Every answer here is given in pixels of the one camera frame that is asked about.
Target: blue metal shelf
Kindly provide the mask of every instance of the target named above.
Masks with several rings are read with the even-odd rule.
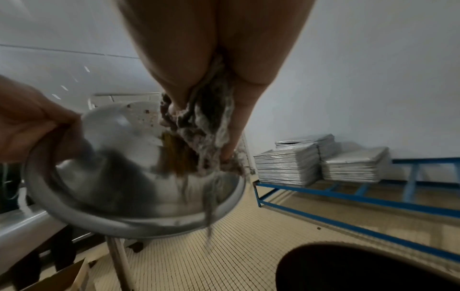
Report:
[[[401,164],[401,165],[402,164],[412,165],[412,169],[411,169],[411,173],[409,175],[408,181],[382,180],[380,182],[380,184],[384,184],[384,185],[401,185],[401,186],[405,185],[404,190],[403,190],[403,195],[402,195],[402,202],[388,201],[388,200],[383,200],[383,199],[366,197],[366,192],[370,186],[370,184],[368,183],[361,184],[361,186],[358,188],[358,190],[353,195],[353,194],[334,192],[334,190],[340,185],[340,182],[334,183],[331,187],[329,187],[326,190],[317,190],[317,189],[309,189],[309,188],[303,188],[303,187],[262,183],[257,180],[253,182],[254,193],[257,199],[257,205],[259,207],[261,207],[262,205],[267,205],[267,206],[270,206],[270,207],[273,207],[279,210],[283,210],[286,212],[290,212],[293,214],[297,214],[297,215],[300,215],[300,216],[303,216],[309,219],[327,223],[327,224],[337,226],[340,228],[344,228],[347,230],[351,230],[357,233],[362,233],[365,235],[373,236],[373,237],[376,237],[382,240],[386,240],[386,241],[389,241],[395,244],[400,244],[400,245],[403,245],[403,246],[406,246],[406,247],[409,247],[409,248],[412,248],[412,249],[415,249],[421,252],[425,252],[425,253],[443,257],[449,260],[460,262],[460,255],[458,254],[446,252],[446,251],[436,249],[433,247],[429,247],[423,244],[418,244],[418,243],[414,243],[411,241],[403,240],[397,237],[374,232],[374,231],[371,231],[371,230],[368,230],[362,227],[354,226],[354,225],[336,221],[336,220],[331,220],[325,217],[317,216],[314,214],[306,213],[303,211],[295,210],[292,208],[284,207],[284,206],[277,205],[277,204],[266,201],[270,196],[272,196],[278,190],[290,190],[290,191],[296,191],[300,193],[308,193],[308,194],[314,194],[314,195],[319,195],[319,196],[333,197],[333,198],[339,198],[343,200],[356,201],[356,202],[361,202],[361,203],[374,204],[374,205],[392,207],[392,208],[403,209],[403,210],[418,211],[418,212],[423,212],[423,213],[428,213],[428,214],[460,218],[460,210],[424,206],[424,205],[418,205],[418,204],[413,203],[415,189],[417,187],[431,187],[431,188],[444,189],[444,190],[460,190],[460,186],[458,183],[422,182],[422,181],[416,180],[420,166],[423,164],[451,163],[455,165],[455,168],[457,170],[457,174],[459,177],[459,181],[460,181],[460,158],[396,159],[396,160],[393,160],[393,163]],[[273,190],[263,195],[262,197],[259,197],[259,194],[257,192],[257,186],[273,188]]]

